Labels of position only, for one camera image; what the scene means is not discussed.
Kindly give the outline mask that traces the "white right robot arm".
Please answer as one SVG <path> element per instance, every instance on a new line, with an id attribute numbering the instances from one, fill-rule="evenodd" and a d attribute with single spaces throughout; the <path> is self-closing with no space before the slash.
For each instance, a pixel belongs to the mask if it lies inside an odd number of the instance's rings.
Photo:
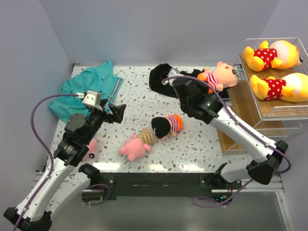
<path id="1" fill-rule="evenodd" d="M 243 147 L 252 157 L 251 162 L 223 164 L 216 171 L 215 185 L 226 189 L 233 181 L 251 178 L 268 185 L 278 172 L 288 144 L 274 141 L 261 134 L 236 115 L 221 99 L 216 91 L 203 94 L 201 85 L 207 83 L 189 76 L 176 76 L 172 86 L 180 100 L 181 110 L 188 117 L 201 120 L 222 131 Z"/>

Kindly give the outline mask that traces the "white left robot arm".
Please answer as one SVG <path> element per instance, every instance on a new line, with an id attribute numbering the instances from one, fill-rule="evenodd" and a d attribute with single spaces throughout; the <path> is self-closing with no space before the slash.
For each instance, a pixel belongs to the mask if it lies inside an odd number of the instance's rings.
<path id="1" fill-rule="evenodd" d="M 89 116 L 78 113 L 69 118 L 63 139 L 51 155 L 51 163 L 43 176 L 17 207 L 9 207 L 4 212 L 4 217 L 14 224 L 14 230 L 49 230 L 56 211 L 71 196 L 99 185 L 99 170 L 88 163 L 80 165 L 80 162 L 104 122 L 122 122 L 126 105 L 110 104 L 109 108 L 111 113 L 96 107 Z"/>

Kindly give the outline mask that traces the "yellow polka-dot plush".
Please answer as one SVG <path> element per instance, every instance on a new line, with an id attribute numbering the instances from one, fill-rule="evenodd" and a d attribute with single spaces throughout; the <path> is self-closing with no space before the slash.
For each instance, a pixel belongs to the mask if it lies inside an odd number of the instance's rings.
<path id="1" fill-rule="evenodd" d="M 286 40 L 278 40 L 272 44 L 265 40 L 257 49 L 247 46 L 244 59 L 248 67 L 255 72 L 269 67 L 284 70 L 299 66 L 303 62 L 298 47 Z"/>
<path id="2" fill-rule="evenodd" d="M 308 76 L 302 73 L 291 73 L 280 79 L 273 76 L 260 79 L 252 75 L 249 82 L 255 96 L 263 101 L 280 99 L 296 103 L 308 100 Z"/>

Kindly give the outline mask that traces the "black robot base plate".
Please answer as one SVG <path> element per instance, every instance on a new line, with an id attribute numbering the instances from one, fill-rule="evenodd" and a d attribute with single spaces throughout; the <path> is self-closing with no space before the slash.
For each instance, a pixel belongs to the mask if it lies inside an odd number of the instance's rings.
<path id="1" fill-rule="evenodd" d="M 83 202 L 98 202 L 108 197 L 194 197 L 205 196 L 220 202 L 242 186 L 214 181 L 214 173 L 101 173 L 95 182 L 110 187 L 96 186 L 82 192 Z"/>

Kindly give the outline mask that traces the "black-haired doll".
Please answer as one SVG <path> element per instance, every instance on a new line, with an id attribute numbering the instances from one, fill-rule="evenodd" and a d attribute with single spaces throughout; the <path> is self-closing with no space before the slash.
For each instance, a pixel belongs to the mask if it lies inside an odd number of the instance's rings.
<path id="1" fill-rule="evenodd" d="M 234 87 L 238 84 L 239 78 L 234 67 L 228 63 L 219 61 L 216 68 L 211 71 L 209 67 L 200 73 L 197 78 L 201 81 L 207 82 L 211 87 L 208 93 L 223 91 L 226 88 Z"/>
<path id="2" fill-rule="evenodd" d="M 166 115 L 165 117 L 154 117 L 151 120 L 154 135 L 165 140 L 169 134 L 176 137 L 183 128 L 182 118 L 178 114 Z"/>

